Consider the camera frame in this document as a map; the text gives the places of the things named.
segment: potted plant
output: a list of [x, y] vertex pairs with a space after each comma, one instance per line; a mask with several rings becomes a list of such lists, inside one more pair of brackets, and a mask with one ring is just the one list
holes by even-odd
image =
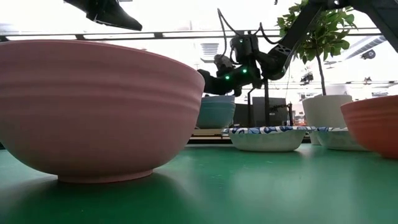
[[[283, 37], [290, 29], [306, 4], [308, 4], [308, 0], [302, 0], [300, 4], [296, 3], [289, 8], [288, 14], [277, 19], [280, 36]], [[354, 15], [349, 13], [353, 10], [352, 7], [346, 7], [322, 12], [294, 53], [294, 59], [299, 59], [304, 64], [316, 59], [321, 76], [322, 96], [303, 100], [303, 108], [309, 126], [346, 127], [340, 106], [352, 101], [352, 97], [349, 95], [326, 95], [322, 59], [325, 61], [329, 56], [340, 55], [342, 50], [349, 48], [349, 42], [344, 38], [350, 29], [357, 28], [354, 24]], [[319, 144], [315, 136], [311, 136], [311, 139], [313, 144]]]

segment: blue patterned paper bowl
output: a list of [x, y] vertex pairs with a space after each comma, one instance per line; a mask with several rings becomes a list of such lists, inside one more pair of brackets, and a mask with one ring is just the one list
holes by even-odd
[[318, 140], [325, 148], [342, 151], [368, 151], [351, 137], [348, 128], [320, 127], [314, 131], [317, 132]]
[[288, 152], [296, 150], [306, 132], [315, 130], [309, 126], [276, 126], [261, 128], [228, 128], [234, 146], [243, 151]]

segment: black equipment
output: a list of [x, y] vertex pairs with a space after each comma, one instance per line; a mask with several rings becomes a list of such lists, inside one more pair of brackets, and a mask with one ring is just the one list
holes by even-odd
[[142, 25], [129, 16], [119, 0], [64, 0], [86, 13], [87, 19], [107, 26], [142, 30]]
[[[252, 98], [253, 121], [250, 118], [249, 127], [263, 127], [266, 125], [264, 120], [264, 101], [263, 96]], [[293, 125], [294, 118], [291, 104], [286, 104], [285, 98], [269, 98], [269, 115], [269, 126]]]
[[376, 56], [375, 51], [374, 50], [369, 50], [369, 51], [367, 51], [367, 52], [365, 52], [365, 53], [363, 53], [361, 55], [361, 59], [364, 59], [364, 60], [366, 60], [366, 59], [374, 59], [375, 56]]

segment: orange bowl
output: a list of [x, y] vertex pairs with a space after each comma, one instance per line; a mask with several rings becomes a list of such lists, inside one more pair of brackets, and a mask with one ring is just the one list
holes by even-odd
[[341, 106], [355, 140], [381, 156], [398, 159], [398, 96], [355, 101]]

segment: white pot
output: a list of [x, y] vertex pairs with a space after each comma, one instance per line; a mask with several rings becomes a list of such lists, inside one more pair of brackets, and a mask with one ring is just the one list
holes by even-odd
[[[340, 106], [353, 101], [350, 95], [316, 96], [303, 100], [303, 108], [308, 126], [345, 128]], [[317, 133], [310, 134], [311, 143], [320, 145]]]

